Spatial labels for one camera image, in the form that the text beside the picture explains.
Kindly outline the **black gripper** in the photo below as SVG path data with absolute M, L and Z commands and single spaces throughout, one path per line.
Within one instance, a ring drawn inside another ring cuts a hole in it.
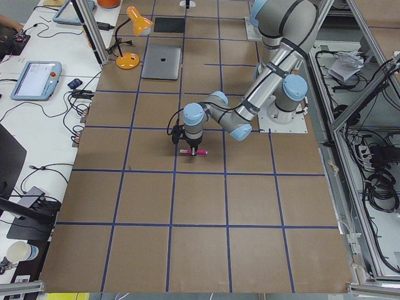
M 189 139 L 188 137 L 186 138 L 186 142 L 189 144 L 189 147 L 191 149 L 191 155 L 198 155 L 198 146 L 201 144 L 202 142 L 202 138 L 199 137 L 197 139 Z

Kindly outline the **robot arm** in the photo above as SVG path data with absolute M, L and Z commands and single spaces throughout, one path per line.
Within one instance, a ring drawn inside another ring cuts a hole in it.
M 293 74 L 294 65 L 305 59 L 318 33 L 319 9 L 310 1 L 255 1 L 250 20 L 258 28 L 264 54 L 256 68 L 256 79 L 236 107 L 221 91 L 182 110 L 184 124 L 176 141 L 183 139 L 195 156 L 203 139 L 203 124 L 215 120 L 235 140 L 251 133 L 251 121 L 268 97 L 276 96 L 281 113 L 293 113 L 308 90 L 305 80 Z

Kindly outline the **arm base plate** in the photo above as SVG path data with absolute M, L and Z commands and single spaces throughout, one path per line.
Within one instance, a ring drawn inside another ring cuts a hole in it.
M 305 115 L 300 103 L 293 112 L 282 112 L 275 106 L 275 97 L 270 96 L 257 116 L 259 130 L 264 133 L 307 134 Z
M 250 18 L 244 18 L 246 37 L 248 41 L 261 41 L 262 37 L 257 27 L 251 24 Z

